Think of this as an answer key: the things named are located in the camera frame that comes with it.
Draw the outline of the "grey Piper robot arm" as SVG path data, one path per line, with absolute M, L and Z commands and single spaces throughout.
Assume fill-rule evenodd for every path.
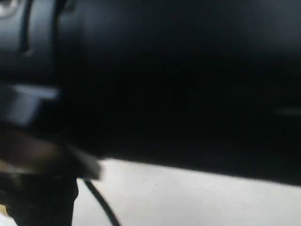
M 0 203 L 69 226 L 113 158 L 301 184 L 298 0 L 3 0 Z

